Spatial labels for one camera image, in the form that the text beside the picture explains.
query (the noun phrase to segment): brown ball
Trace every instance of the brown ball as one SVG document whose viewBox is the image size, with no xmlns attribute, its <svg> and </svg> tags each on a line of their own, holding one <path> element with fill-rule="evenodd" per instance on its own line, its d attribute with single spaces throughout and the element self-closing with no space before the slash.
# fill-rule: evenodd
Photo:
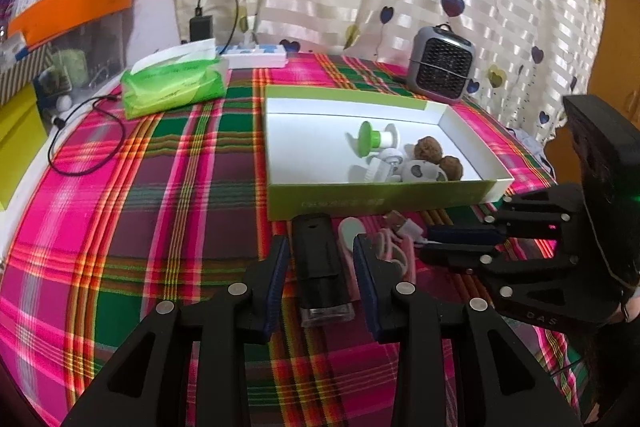
<svg viewBox="0 0 640 427">
<path fill-rule="evenodd" d="M 439 165 L 450 182 L 457 182 L 462 179 L 462 163 L 455 156 L 444 156 Z"/>
<path fill-rule="evenodd" d="M 433 136 L 427 136 L 418 140 L 415 145 L 414 156 L 417 160 L 435 163 L 442 160 L 442 146 Z"/>
</svg>

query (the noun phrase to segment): table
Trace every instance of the table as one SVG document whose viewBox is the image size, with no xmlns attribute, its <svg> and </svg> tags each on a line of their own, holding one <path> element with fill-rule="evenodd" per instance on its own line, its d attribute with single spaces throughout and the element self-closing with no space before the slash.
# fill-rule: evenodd
<svg viewBox="0 0 640 427">
<path fill-rule="evenodd" d="M 236 70 L 226 98 L 126 123 L 127 140 L 82 178 L 47 170 L 15 235 L 0 286 L 0 357 L 52 426 L 60 424 L 113 351 L 163 299 L 192 303 L 241 279 L 287 223 L 266 215 L 262 95 L 268 84 L 376 90 L 414 96 L 392 81 L 397 66 L 293 54 L 283 70 Z M 104 107 L 122 115 L 117 103 Z M 456 106 L 511 171 L 514 192 L 552 179 L 498 123 L 471 102 Z M 56 161 L 81 169 L 105 156 L 118 128 L 91 113 Z M 422 223 L 471 223 L 492 205 L 408 214 Z M 364 219 L 367 230 L 380 216 Z M 514 259 L 549 257 L 546 241 L 510 240 Z M 418 286 L 451 300 L 486 296 L 472 276 L 418 264 Z M 386 427 L 396 345 L 372 342 L 356 305 L 346 325 L 302 330 L 290 271 L 282 325 L 268 346 L 246 348 L 254 427 Z M 508 320 L 550 373 L 578 359 L 564 335 Z M 190 370 L 193 420 L 196 351 Z M 449 417 L 456 424 L 450 345 L 444 344 Z M 588 413 L 582 364 L 555 377 L 575 410 Z"/>
</svg>

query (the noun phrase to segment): open cardboard box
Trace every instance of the open cardboard box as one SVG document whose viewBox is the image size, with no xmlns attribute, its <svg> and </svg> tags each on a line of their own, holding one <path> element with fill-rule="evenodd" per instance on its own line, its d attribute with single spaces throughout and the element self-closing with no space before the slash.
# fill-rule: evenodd
<svg viewBox="0 0 640 427">
<path fill-rule="evenodd" d="M 393 123 L 400 149 L 433 136 L 464 168 L 458 182 L 363 183 L 370 159 L 357 153 L 358 130 Z M 365 216 L 498 201 L 513 182 L 506 167 L 449 105 L 394 94 L 327 87 L 268 86 L 264 107 L 268 216 Z"/>
</svg>

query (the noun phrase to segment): wooden cabinet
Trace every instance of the wooden cabinet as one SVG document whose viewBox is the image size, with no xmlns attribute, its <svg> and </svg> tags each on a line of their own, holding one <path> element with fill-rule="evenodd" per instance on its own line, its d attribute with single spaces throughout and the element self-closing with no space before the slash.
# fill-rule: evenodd
<svg viewBox="0 0 640 427">
<path fill-rule="evenodd" d="M 607 0 L 602 40 L 589 92 L 617 109 L 640 129 L 640 0 Z M 545 153 L 558 182 L 580 181 L 571 133 L 560 129 Z"/>
</svg>

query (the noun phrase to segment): power strip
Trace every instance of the power strip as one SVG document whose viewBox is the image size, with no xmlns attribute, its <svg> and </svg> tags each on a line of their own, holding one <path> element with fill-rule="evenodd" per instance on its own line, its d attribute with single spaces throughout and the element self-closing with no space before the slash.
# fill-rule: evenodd
<svg viewBox="0 0 640 427">
<path fill-rule="evenodd" d="M 222 46 L 218 46 L 217 51 L 220 54 Z M 280 44 L 230 46 L 221 58 L 228 60 L 230 70 L 284 68 L 288 62 L 287 52 Z"/>
</svg>

